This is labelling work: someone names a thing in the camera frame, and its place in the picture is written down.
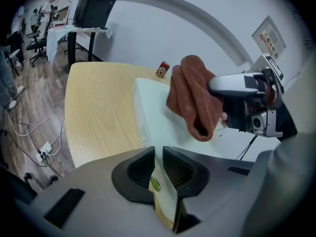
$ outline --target poster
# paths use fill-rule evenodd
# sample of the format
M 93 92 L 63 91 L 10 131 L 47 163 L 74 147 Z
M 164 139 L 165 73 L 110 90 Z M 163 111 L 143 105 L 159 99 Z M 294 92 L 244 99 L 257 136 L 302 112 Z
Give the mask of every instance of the poster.
M 271 55 L 274 54 L 276 48 L 275 46 L 273 45 L 269 35 L 267 34 L 267 32 L 265 30 L 263 30 L 262 34 L 260 35 L 260 38 L 263 40 L 263 42 L 266 44 L 268 50 L 269 50 L 269 53 Z

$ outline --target person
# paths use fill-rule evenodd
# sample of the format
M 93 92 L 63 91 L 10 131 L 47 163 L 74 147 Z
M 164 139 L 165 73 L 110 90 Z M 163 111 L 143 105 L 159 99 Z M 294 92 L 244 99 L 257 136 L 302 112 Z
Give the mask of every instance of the person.
M 16 87 L 13 75 L 2 50 L 0 50 L 0 106 L 6 111 L 15 108 L 18 95 L 22 93 L 24 86 Z
M 58 11 L 58 7 L 55 6 L 51 9 L 51 12 L 50 12 L 50 16 L 51 16 L 51 19 L 52 20 L 56 20 L 56 17 L 55 17 L 55 14 L 57 13 Z
M 47 0 L 44 5 L 42 6 L 40 13 L 42 15 L 42 18 L 40 19 L 41 27 L 40 27 L 40 34 L 39 38 L 41 40 L 45 39 L 45 31 L 49 22 L 49 15 L 50 15 L 50 6 L 53 2 L 56 0 Z
M 22 22 L 23 22 L 23 14 L 24 14 L 24 7 L 21 6 L 18 8 L 17 12 L 15 13 L 13 19 L 12 19 L 12 26 L 11 26 L 11 37 L 12 37 L 12 45 L 11 45 L 11 53 L 13 53 L 16 50 L 20 50 L 20 52 L 17 53 L 16 57 L 18 58 L 18 62 L 16 63 L 16 66 L 21 66 L 22 62 L 25 62 L 23 51 L 22 51 L 22 36 L 21 36 L 21 30 L 22 30 Z
M 31 16 L 31 29 L 32 33 L 36 33 L 38 30 L 39 26 L 37 25 L 38 23 L 38 10 L 34 9 L 33 15 Z
M 43 16 L 43 15 L 40 13 L 42 8 L 43 8 L 43 6 L 41 6 L 41 7 L 39 8 L 39 12 L 38 12 L 38 22 L 40 22 L 40 20 L 41 20 L 41 18 L 42 18 L 42 16 Z

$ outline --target monitor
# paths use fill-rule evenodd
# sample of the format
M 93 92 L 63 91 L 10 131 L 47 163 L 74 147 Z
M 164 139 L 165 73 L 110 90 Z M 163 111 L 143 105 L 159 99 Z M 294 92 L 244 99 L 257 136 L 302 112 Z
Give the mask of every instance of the monitor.
M 73 25 L 104 29 L 115 2 L 116 0 L 79 0 Z

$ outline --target wooden floor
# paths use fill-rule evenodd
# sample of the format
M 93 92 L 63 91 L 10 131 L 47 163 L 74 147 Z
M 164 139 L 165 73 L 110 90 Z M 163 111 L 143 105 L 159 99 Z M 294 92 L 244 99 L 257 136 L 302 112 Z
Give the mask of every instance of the wooden floor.
M 34 51 L 24 51 L 26 62 L 24 68 L 19 67 L 20 76 L 14 74 L 14 81 L 17 86 L 24 85 L 25 90 L 18 96 L 18 104 L 11 111 L 14 120 L 30 125 L 33 129 L 39 122 L 48 117 L 55 117 L 58 121 L 50 119 L 32 133 L 35 144 L 41 148 L 45 142 L 52 143 L 60 132 L 60 125 L 65 116 L 65 92 L 68 74 L 63 71 L 67 64 L 67 55 L 63 50 L 67 48 L 66 42 L 59 46 L 59 52 L 55 57 L 54 66 L 45 58 L 40 58 L 35 63 L 35 67 L 30 66 L 29 59 L 35 54 Z M 87 52 L 76 50 L 76 59 L 87 60 Z M 36 148 L 33 145 L 30 136 L 19 137 L 9 123 L 8 116 L 4 115 L 5 130 L 11 132 L 18 145 L 27 152 L 34 161 L 36 159 Z M 28 132 L 27 126 L 14 124 L 15 130 L 20 134 Z M 44 189 L 48 183 L 50 175 L 56 175 L 49 167 L 36 166 L 20 149 L 18 149 L 9 135 L 2 135 L 0 138 L 3 157 L 9 165 L 9 171 L 20 178 L 23 178 L 26 172 L 33 176 L 39 190 Z M 52 145 L 52 152 L 59 148 L 59 140 Z M 74 163 L 69 151 L 65 129 L 62 130 L 61 150 L 55 155 L 49 157 L 49 161 L 62 176 L 72 171 Z

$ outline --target floor outlet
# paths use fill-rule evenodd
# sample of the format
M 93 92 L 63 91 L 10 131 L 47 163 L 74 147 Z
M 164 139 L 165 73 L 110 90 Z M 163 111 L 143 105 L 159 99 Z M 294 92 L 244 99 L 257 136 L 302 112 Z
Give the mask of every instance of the floor outlet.
M 40 149 L 40 151 L 49 154 L 52 151 L 51 145 L 46 142 L 44 146 Z
M 46 160 L 44 161 L 41 157 L 40 157 L 40 154 L 36 154 L 36 159 L 38 160 L 38 162 L 40 164 L 46 164 Z

